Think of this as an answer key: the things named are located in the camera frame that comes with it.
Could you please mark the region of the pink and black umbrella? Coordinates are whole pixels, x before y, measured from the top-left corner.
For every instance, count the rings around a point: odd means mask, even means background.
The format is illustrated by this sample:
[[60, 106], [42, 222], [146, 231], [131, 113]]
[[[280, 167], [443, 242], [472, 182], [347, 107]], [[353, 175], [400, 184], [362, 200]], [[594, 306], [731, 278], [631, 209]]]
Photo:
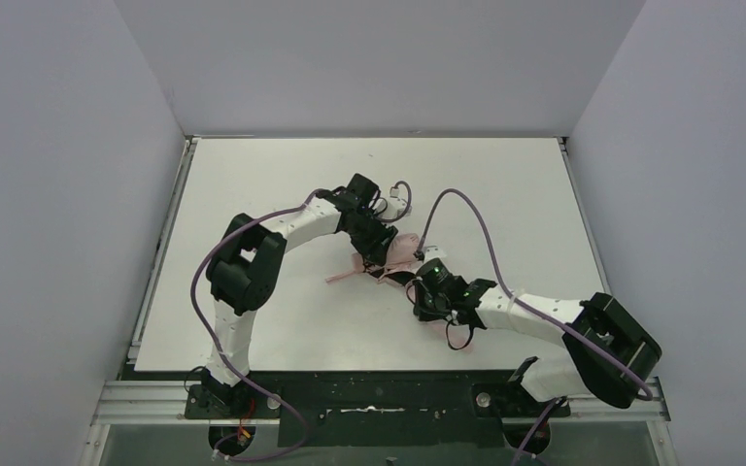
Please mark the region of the pink and black umbrella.
[[426, 297], [427, 292], [420, 291], [420, 280], [417, 272], [424, 262], [415, 256], [419, 252], [420, 237], [416, 233], [397, 234], [387, 248], [385, 263], [377, 265], [362, 257], [360, 252], [351, 254], [352, 268], [346, 272], [324, 279], [328, 284], [342, 281], [358, 275], [371, 277], [376, 284], [386, 283], [390, 287], [402, 289], [405, 298], [411, 305], [414, 318], [422, 325], [429, 326], [435, 333], [445, 338], [447, 347], [453, 351], [471, 352], [471, 344], [475, 329], [468, 327], [467, 337], [452, 338], [450, 329], [460, 326], [445, 314], [427, 313], [419, 308], [420, 297]]

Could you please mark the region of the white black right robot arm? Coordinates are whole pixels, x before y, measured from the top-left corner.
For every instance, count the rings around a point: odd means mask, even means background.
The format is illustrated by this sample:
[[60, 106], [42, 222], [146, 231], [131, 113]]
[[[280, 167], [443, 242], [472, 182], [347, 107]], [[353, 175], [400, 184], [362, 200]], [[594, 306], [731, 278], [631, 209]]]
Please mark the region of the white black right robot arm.
[[586, 300], [515, 295], [491, 280], [467, 282], [438, 258], [425, 262], [409, 285], [420, 321], [509, 330], [562, 348], [557, 358], [528, 357], [511, 377], [536, 402], [589, 394], [626, 409], [647, 397], [643, 388], [661, 359], [661, 346], [609, 294]]

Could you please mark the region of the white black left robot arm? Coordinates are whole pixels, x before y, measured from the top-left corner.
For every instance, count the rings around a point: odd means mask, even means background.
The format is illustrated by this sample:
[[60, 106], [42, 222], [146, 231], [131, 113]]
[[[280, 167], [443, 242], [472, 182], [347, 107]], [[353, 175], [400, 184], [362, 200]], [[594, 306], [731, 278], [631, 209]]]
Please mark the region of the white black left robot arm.
[[355, 174], [345, 186], [314, 190], [298, 207], [259, 218], [234, 217], [194, 276], [209, 281], [216, 302], [216, 321], [207, 327], [214, 341], [206, 364], [210, 377], [232, 387], [249, 374], [255, 313], [274, 292], [288, 252], [321, 236], [345, 233], [356, 251], [356, 272], [383, 272], [397, 256], [394, 224], [411, 207], [407, 183], [396, 183], [385, 195]]

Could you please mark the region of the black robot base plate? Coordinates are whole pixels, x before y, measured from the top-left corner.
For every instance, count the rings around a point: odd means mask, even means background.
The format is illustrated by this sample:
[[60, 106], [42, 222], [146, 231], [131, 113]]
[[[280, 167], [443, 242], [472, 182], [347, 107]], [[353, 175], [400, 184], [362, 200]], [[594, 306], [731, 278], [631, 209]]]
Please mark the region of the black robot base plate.
[[257, 457], [262, 427], [279, 449], [525, 447], [550, 443], [554, 408], [525, 394], [513, 370], [252, 371], [233, 386], [196, 367], [183, 381], [184, 416], [210, 422], [208, 442], [227, 458]]

